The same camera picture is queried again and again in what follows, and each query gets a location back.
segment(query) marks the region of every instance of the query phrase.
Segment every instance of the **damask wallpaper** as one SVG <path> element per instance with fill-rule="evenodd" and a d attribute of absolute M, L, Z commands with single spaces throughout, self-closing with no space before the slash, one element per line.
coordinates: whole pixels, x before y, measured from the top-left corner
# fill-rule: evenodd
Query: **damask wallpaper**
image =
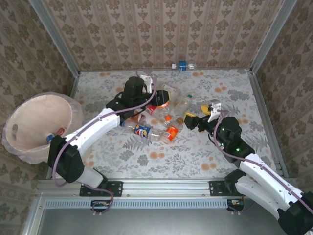
<path fill-rule="evenodd" d="M 44 0 L 81 71 L 249 67 L 283 0 Z"/>
<path fill-rule="evenodd" d="M 72 84 L 71 73 L 30 3 L 1 0 L 0 136 L 6 119 L 24 100 L 45 91 L 70 94 Z M 0 234 L 19 234 L 37 180 L 46 171 L 46 164 L 29 165 L 0 144 Z"/>
<path fill-rule="evenodd" d="M 313 190 L 313 1 L 299 0 L 257 77 L 291 177 Z"/>

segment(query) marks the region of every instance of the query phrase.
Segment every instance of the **plastic bag liner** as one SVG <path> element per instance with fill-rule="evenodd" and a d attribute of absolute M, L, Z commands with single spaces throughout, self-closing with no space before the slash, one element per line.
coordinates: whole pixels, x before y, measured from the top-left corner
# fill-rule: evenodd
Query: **plastic bag liner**
<path fill-rule="evenodd" d="M 47 136 L 64 128 L 64 137 L 79 129 L 83 119 L 82 106 L 74 99 L 55 92 L 41 93 L 14 110 L 3 129 L 2 144 L 27 163 L 47 162 Z"/>

